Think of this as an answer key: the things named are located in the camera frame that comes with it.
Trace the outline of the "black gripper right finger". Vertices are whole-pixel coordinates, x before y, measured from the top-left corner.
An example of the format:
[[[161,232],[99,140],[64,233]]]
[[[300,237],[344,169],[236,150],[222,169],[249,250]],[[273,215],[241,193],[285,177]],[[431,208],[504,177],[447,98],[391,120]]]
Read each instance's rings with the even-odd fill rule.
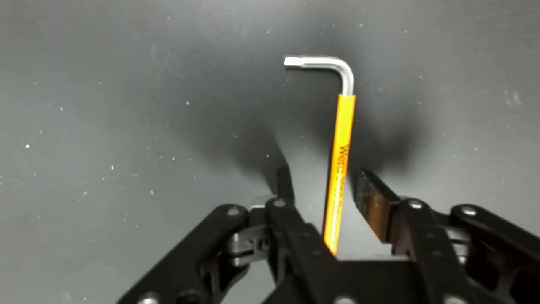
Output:
[[[359,171],[352,198],[393,257],[416,270],[426,304],[540,304],[540,238],[470,203],[435,211]]]

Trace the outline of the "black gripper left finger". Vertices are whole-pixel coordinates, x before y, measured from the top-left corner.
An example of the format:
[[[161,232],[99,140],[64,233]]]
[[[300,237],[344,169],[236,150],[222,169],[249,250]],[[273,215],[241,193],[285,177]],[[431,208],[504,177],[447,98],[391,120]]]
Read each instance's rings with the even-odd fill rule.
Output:
[[[263,206],[221,205],[138,279],[118,304],[221,304],[254,262],[275,287],[264,304],[332,304],[335,260],[293,205],[290,171]]]

